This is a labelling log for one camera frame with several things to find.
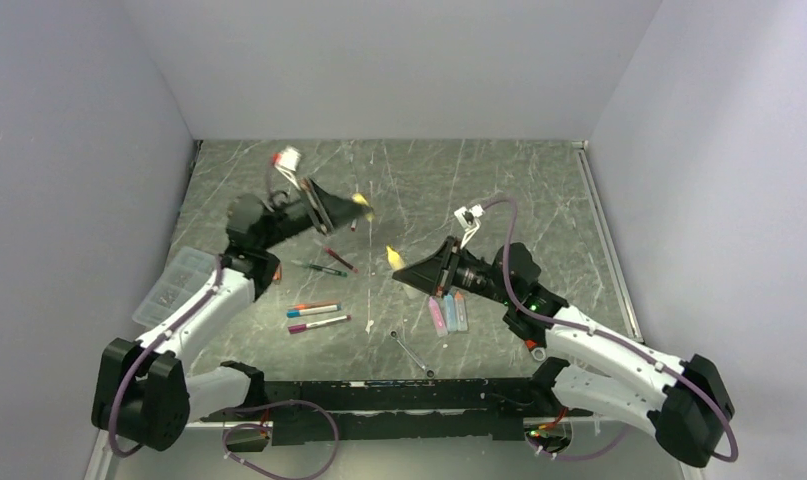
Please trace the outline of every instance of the gray marble tabletop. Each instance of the gray marble tabletop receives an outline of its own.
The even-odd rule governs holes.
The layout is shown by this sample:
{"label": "gray marble tabletop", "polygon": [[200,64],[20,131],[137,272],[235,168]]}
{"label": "gray marble tabletop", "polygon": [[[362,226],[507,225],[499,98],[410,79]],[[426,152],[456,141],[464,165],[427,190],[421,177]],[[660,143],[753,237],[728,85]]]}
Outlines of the gray marble tabletop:
{"label": "gray marble tabletop", "polygon": [[[604,247],[570,142],[446,141],[206,141],[203,142],[171,245],[223,251],[226,209],[239,194],[264,197],[265,168],[287,145],[303,154],[300,174],[330,193],[361,192],[376,211],[356,232],[344,229],[327,244],[359,269],[347,278],[302,269],[303,260],[341,268],[306,232],[278,245],[281,284],[271,287],[237,316],[192,366],[208,371],[238,360],[270,380],[363,380],[423,378],[390,338],[392,329],[436,371],[437,378],[511,377],[537,364],[501,320],[505,307],[467,297],[470,330],[436,335],[426,298],[410,300],[391,280],[386,245],[408,262],[435,252],[447,235],[462,234],[453,211],[498,193],[517,199],[515,239],[525,242],[541,266],[539,281],[592,318],[627,333]],[[275,187],[288,183],[278,174]],[[468,245],[491,259],[502,245],[510,209],[497,206],[483,217]],[[340,300],[344,324],[290,335],[288,325],[334,314],[287,319],[298,303]]]}

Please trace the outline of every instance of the clear plastic box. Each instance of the clear plastic box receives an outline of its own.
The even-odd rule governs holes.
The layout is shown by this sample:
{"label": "clear plastic box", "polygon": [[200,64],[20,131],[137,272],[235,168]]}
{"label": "clear plastic box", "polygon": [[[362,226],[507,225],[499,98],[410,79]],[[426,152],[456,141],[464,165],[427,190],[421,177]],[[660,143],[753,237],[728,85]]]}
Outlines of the clear plastic box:
{"label": "clear plastic box", "polygon": [[132,314],[132,321],[153,328],[197,293],[215,269],[215,256],[182,247]]}

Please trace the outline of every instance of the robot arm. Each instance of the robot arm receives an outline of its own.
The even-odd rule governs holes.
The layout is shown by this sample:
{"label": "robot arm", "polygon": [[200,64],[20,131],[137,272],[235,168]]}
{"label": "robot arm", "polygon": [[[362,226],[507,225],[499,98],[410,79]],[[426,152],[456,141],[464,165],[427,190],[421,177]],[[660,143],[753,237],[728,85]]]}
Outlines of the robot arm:
{"label": "robot arm", "polygon": [[[288,159],[296,152],[284,153]],[[270,286],[280,262],[268,249],[311,228],[328,235],[372,211],[323,191],[311,179],[297,179],[292,163],[282,168],[292,173],[288,179],[298,187],[299,199],[270,205],[255,195],[238,197],[227,211],[229,246],[206,285],[134,342],[118,338],[103,351],[91,423],[109,430],[116,454],[131,451],[120,451],[114,434],[162,451],[191,420],[266,403],[264,374],[255,368],[225,362],[186,378],[187,366]]]}
{"label": "robot arm", "polygon": [[[508,245],[506,266],[503,248],[491,263],[476,258],[464,245],[479,228],[482,213],[479,206],[457,210],[456,218],[466,230],[464,238],[447,237],[433,255],[395,271],[392,278],[428,295],[442,296],[457,288],[503,303],[507,306],[503,321],[509,330],[547,350],[548,358],[531,378],[539,404],[607,415],[653,435],[678,460],[705,466],[724,426],[702,397],[714,402],[727,420],[734,414],[715,365],[700,355],[684,361],[658,352],[590,319],[538,283],[541,269],[522,243]],[[510,288],[524,309],[513,303]],[[555,321],[545,322],[525,311]],[[574,359],[602,374],[573,365]]]}

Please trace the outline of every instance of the metal wrench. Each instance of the metal wrench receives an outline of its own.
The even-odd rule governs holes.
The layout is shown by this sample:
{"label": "metal wrench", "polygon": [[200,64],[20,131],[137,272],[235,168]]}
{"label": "metal wrench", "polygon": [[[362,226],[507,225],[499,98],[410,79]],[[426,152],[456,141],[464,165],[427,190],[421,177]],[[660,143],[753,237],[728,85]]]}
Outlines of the metal wrench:
{"label": "metal wrench", "polygon": [[403,350],[406,351],[406,354],[409,355],[409,358],[415,361],[418,364],[418,368],[424,371],[427,374],[427,378],[433,378],[435,376],[435,372],[433,372],[428,366],[427,362],[424,361],[423,358],[420,357],[417,353],[415,353],[408,345],[403,343],[403,340],[400,340],[400,337],[397,335],[397,331],[391,331],[391,338],[397,340],[397,344],[400,345]]}

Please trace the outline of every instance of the green marker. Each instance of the green marker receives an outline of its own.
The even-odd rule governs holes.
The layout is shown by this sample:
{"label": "green marker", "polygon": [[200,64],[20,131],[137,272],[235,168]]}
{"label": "green marker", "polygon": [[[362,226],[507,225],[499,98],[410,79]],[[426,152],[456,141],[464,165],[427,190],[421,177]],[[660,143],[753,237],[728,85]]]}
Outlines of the green marker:
{"label": "green marker", "polygon": [[301,262],[300,260],[291,260],[291,263],[293,263],[294,265],[299,265],[303,268],[310,268],[312,270],[317,270],[319,272],[328,273],[330,275],[338,275],[339,277],[347,276],[347,272],[342,272],[341,270],[336,270],[334,268],[322,267],[320,265],[315,265],[313,263]]}

